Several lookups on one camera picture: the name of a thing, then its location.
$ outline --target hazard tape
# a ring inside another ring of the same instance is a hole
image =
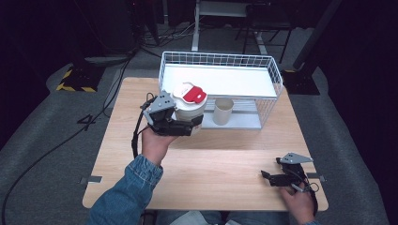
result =
[[[65,73],[62,81],[56,87],[57,91],[83,91],[83,92],[97,92],[98,88],[93,86],[80,86],[79,84],[70,84],[68,80],[70,80],[70,75],[72,74],[73,67],[70,67],[68,71]]]

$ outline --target chair leg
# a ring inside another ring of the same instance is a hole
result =
[[[289,30],[289,33],[287,33],[287,38],[286,41],[284,42],[284,46],[283,46],[283,50],[282,50],[282,55],[281,55],[281,59],[279,60],[279,64],[282,62],[283,56],[284,56],[284,51],[286,51],[286,47],[287,47],[287,42],[289,41],[290,38],[290,34],[292,33],[292,29]]]
[[[269,39],[268,42],[271,42],[271,41],[279,34],[279,32],[280,32],[280,30],[277,30],[277,31],[275,32],[275,34],[272,36],[272,38]]]
[[[245,42],[243,43],[243,52],[242,52],[242,54],[245,54],[245,52],[246,52],[246,44],[248,43],[248,36],[249,36],[249,26],[246,27]]]
[[[239,31],[237,32],[237,36],[235,37],[235,40],[237,40],[237,38],[239,37],[240,32],[242,31],[242,29],[243,29],[243,27],[240,27],[240,28],[239,28]]]

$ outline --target wooden table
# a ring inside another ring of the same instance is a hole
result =
[[[133,160],[130,141],[147,92],[159,93],[158,79],[123,81],[92,172],[102,176],[102,181],[88,184],[85,207],[91,207],[111,188]],[[261,130],[202,129],[194,136],[174,141],[162,162],[163,178],[147,208],[285,211],[278,189],[271,187],[260,171],[282,174],[275,158],[288,152],[309,156],[292,105],[283,91]],[[315,173],[313,163],[302,166],[305,172]],[[320,186],[316,193],[319,210],[326,210],[328,201],[319,180],[310,181]]]

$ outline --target white wire basket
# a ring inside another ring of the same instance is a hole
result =
[[[160,91],[172,93],[183,82],[208,94],[202,128],[261,129],[283,91],[281,73],[271,56],[164,52]],[[212,120],[216,98],[234,100],[232,115],[223,126]]]

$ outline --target person's arm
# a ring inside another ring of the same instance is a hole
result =
[[[287,209],[296,219],[298,224],[320,225],[314,217],[314,203],[310,192],[296,192],[291,195],[284,187],[280,187],[280,192]]]
[[[125,175],[95,202],[87,224],[137,224],[139,221],[161,180],[161,161],[169,144],[176,139],[158,136],[150,128],[142,135],[142,155],[131,162]]]

